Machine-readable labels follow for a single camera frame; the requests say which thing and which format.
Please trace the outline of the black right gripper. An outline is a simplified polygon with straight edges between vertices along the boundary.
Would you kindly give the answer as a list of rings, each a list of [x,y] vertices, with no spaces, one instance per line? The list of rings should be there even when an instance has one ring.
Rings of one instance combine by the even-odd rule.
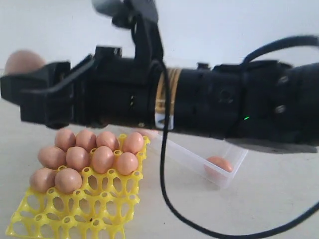
[[[53,62],[27,73],[0,78],[1,98],[20,104],[24,122],[59,129],[70,124],[103,128],[108,124],[155,128],[158,60],[147,64],[98,47],[75,67]]]

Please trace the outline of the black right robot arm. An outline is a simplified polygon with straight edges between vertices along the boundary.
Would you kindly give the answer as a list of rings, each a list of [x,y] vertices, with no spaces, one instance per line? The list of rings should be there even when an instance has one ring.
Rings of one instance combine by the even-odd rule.
[[[276,60],[213,69],[176,70],[171,85],[172,132],[217,139],[319,143],[319,66]],[[24,122],[59,129],[70,124],[156,128],[165,90],[158,62],[147,68],[113,48],[98,47],[75,67],[48,64],[3,76],[1,97]]]

